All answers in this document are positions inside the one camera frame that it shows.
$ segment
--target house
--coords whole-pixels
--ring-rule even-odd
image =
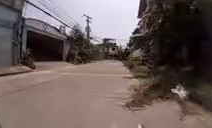
[[[19,63],[24,0],[0,0],[0,66]]]
[[[119,52],[118,46],[114,42],[104,42],[102,44],[98,44],[100,49],[100,58],[102,59],[118,59]]]

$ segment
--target sidewalk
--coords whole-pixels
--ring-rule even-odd
[[[0,77],[8,75],[16,75],[21,73],[32,72],[33,70],[22,65],[10,66],[10,67],[0,67]]]

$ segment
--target distant building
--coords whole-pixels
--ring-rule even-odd
[[[118,46],[116,43],[106,42],[98,44],[102,59],[118,59]]]

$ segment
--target road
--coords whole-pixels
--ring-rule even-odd
[[[64,66],[0,78],[2,128],[212,128],[212,114],[180,120],[180,106],[155,102],[144,110],[122,107],[132,81],[118,61]]]

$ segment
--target building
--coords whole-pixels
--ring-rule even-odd
[[[116,43],[104,42],[98,44],[100,50],[100,58],[102,59],[119,59],[119,48]]]
[[[25,19],[23,51],[30,49],[35,61],[66,61],[70,48],[65,27],[56,28],[37,20]]]
[[[24,0],[0,0],[0,66],[19,63]]]

